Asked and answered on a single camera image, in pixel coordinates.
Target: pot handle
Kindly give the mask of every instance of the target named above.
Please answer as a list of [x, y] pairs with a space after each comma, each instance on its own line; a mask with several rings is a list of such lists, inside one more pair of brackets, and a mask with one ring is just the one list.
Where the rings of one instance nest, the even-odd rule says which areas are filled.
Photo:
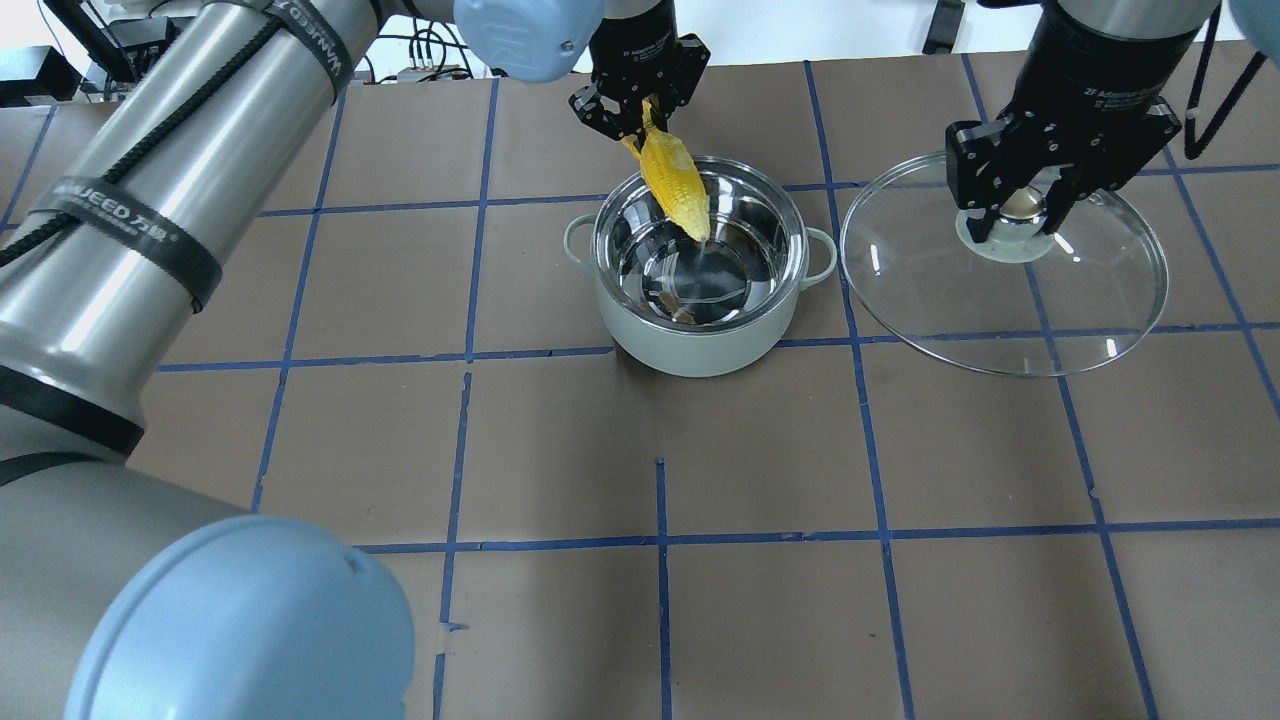
[[577, 231], [577, 228], [594, 222], [595, 222], [595, 215], [582, 215], [581, 218], [573, 218], [568, 223], [568, 227], [564, 228], [564, 255], [568, 255], [568, 259], [572, 260], [575, 265], [582, 268], [586, 272], [591, 272], [591, 265], [586, 260], [573, 254], [573, 249], [570, 247], [570, 238], [573, 237], [573, 232]]
[[818, 228], [805, 228], [804, 231], [809, 236], [809, 240], [817, 240], [822, 242], [823, 245], [827, 246], [827, 251], [831, 252], [831, 261], [827, 263], [827, 266], [823, 268], [820, 273], [818, 273], [817, 275], [809, 275], [805, 279], [800, 281], [800, 290], [809, 290], [810, 287], [827, 279], [827, 277], [831, 275], [831, 272], [836, 269], [836, 241], [831, 240], [829, 234], [822, 232]]

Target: toy corn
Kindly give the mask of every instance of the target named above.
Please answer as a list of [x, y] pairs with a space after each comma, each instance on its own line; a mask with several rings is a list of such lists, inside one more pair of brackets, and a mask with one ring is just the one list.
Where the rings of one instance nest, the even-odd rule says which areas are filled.
[[636, 160], [640, 160], [640, 176], [667, 217], [689, 237], [707, 242], [712, 236], [712, 227], [703, 178], [699, 177], [685, 143], [654, 124], [649, 100], [644, 101], [644, 147], [639, 150], [635, 138], [623, 141]]

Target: transparent lid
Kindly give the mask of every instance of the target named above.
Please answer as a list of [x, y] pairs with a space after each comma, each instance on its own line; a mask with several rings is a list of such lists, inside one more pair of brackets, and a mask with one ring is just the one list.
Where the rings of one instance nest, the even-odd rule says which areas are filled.
[[1089, 370], [1124, 355], [1160, 318], [1169, 269], [1155, 232], [1100, 191], [1059, 232], [1039, 232], [1041, 173], [974, 242], [947, 188], [946, 156], [925, 155], [861, 191], [845, 218], [845, 273], [890, 332], [947, 363], [1020, 377]]

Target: corn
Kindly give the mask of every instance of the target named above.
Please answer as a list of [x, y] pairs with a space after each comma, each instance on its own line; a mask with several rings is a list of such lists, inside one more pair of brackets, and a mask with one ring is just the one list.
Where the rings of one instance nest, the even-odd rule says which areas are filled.
[[712, 236], [707, 187], [698, 174], [692, 156], [678, 137], [658, 129], [653, 123], [653, 105], [644, 101], [644, 147], [636, 150], [635, 140], [627, 138], [626, 146], [640, 161], [640, 176], [644, 177], [653, 196], [658, 200], [667, 217], [680, 225], [689, 237], [707, 242]]

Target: white pot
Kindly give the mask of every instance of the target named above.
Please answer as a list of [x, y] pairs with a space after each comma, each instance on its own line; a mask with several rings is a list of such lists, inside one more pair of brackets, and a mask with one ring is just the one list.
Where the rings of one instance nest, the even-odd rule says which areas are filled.
[[[704, 378], [744, 368], [782, 340], [800, 292], [835, 269], [836, 243], [804, 227], [786, 191], [758, 170], [719, 158], [695, 163], [710, 196], [707, 246], [675, 229], [636, 174], [599, 214], [568, 224], [564, 252], [595, 279], [600, 316], [618, 345], [657, 370]], [[584, 259], [570, 242], [593, 223], [591, 259]], [[831, 260], [804, 275], [810, 240], [826, 245]], [[695, 299], [681, 297], [690, 288]]]

